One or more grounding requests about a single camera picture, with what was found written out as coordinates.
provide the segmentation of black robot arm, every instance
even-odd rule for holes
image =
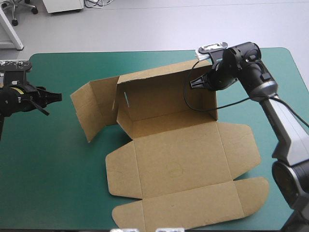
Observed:
[[[282,232],[309,231],[309,135],[278,97],[278,84],[251,42],[227,48],[226,43],[200,47],[198,59],[211,59],[212,69],[190,82],[191,88],[217,91],[240,81],[250,99],[262,106],[277,138],[273,177],[294,213]]]
[[[27,81],[26,74],[31,68],[31,62],[26,60],[0,60],[0,74],[3,75],[0,79],[0,139],[5,117],[34,109],[49,115],[44,108],[62,100],[61,93],[48,92]]]

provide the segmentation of gray floor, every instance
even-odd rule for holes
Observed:
[[[289,49],[309,87],[309,0],[115,0],[103,9],[58,15],[48,14],[39,0],[32,2],[39,13],[23,10],[15,27],[24,50],[0,50],[0,59],[252,41],[260,47]]]

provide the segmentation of white object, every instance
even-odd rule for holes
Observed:
[[[138,229],[111,229],[110,232],[140,232]]]
[[[84,0],[87,8],[102,9],[104,6],[111,4],[114,0]]]
[[[84,0],[43,0],[48,13],[73,11],[84,8]]]
[[[155,232],[184,232],[184,228],[158,228]]]
[[[227,49],[227,43],[226,42],[220,42],[220,43],[215,43],[211,45],[204,45],[199,47],[197,50],[195,50],[195,56],[199,61],[206,60],[210,58],[209,53],[207,52],[212,52],[217,49]]]
[[[8,18],[4,14],[1,7],[0,7],[0,24],[7,33],[8,37],[10,38],[10,41],[7,40],[0,41],[0,48],[16,48],[17,50],[23,50],[24,45],[21,43],[21,40],[17,36],[15,30],[13,29],[12,25],[10,24]]]

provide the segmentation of unfolded cardboard box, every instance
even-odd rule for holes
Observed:
[[[243,218],[268,196],[262,177],[234,181],[260,163],[251,129],[190,110],[184,79],[194,60],[91,81],[71,95],[88,141],[118,123],[132,138],[106,157],[112,195],[141,199],[114,208],[120,228],[154,232]],[[209,64],[199,63],[192,78]],[[196,108],[216,107],[215,92],[188,91]]]

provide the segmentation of green tabletop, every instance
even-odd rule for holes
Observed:
[[[309,94],[290,52],[262,49],[263,61],[277,80],[279,95],[309,121]],[[110,229],[112,209],[134,201],[109,194],[105,156],[130,141],[118,125],[86,141],[70,94],[90,80],[194,59],[194,51],[58,53],[31,57],[28,80],[61,92],[46,117],[39,111],[7,118],[0,142],[0,228]],[[218,92],[218,105],[247,97],[240,83]],[[241,178],[264,176],[270,182],[266,204],[256,214],[206,227],[216,230],[279,229],[291,210],[271,176],[277,139],[259,104],[247,101],[219,111],[221,122],[248,124],[262,163]]]

